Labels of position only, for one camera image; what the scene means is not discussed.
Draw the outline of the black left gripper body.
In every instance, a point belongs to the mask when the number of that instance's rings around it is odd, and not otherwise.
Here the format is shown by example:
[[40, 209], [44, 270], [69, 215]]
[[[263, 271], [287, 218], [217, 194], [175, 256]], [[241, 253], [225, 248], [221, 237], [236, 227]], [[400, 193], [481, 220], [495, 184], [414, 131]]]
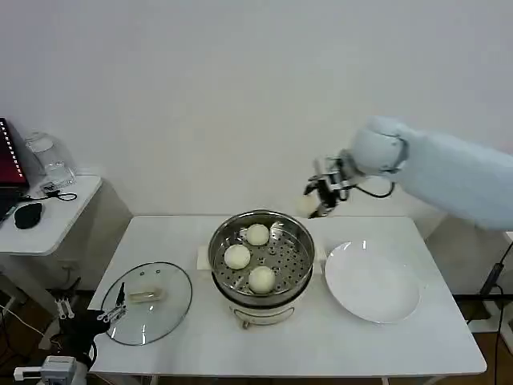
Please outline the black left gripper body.
[[85, 310], [73, 318], [60, 319], [59, 328], [59, 352], [77, 360], [90, 360], [95, 337], [108, 331], [109, 322], [101, 310]]

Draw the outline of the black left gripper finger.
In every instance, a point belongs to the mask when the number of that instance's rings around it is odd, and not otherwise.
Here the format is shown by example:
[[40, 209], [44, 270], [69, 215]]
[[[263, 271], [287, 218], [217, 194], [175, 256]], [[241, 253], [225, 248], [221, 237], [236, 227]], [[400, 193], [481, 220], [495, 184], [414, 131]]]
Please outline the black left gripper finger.
[[125, 283], [123, 282], [119, 288], [119, 292], [115, 300], [115, 306], [109, 311], [102, 312], [97, 317], [97, 320], [105, 323], [116, 322], [126, 314], [126, 309], [127, 305], [125, 303]]
[[56, 298], [55, 304], [57, 306], [60, 320], [73, 319], [75, 317], [75, 312], [73, 311], [68, 298]]

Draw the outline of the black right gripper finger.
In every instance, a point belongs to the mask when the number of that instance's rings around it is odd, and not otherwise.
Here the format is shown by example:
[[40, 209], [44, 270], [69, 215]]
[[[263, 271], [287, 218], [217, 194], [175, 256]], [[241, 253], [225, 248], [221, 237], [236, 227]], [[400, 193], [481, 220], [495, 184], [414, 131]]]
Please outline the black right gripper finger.
[[309, 203], [313, 206], [308, 215], [309, 219], [327, 217], [341, 203], [347, 201], [347, 192], [329, 191], [317, 188], [308, 195]]
[[319, 200], [330, 200], [333, 198], [333, 191], [330, 183], [324, 176], [313, 176], [309, 178], [305, 187], [305, 195], [316, 194]]

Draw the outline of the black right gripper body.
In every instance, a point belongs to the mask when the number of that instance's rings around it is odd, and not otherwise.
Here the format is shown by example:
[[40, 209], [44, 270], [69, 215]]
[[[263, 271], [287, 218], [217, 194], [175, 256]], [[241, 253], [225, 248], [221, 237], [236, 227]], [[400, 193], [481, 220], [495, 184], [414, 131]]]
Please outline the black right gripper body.
[[341, 193], [354, 184], [356, 172], [344, 157], [325, 157], [321, 160], [321, 181], [331, 193]]

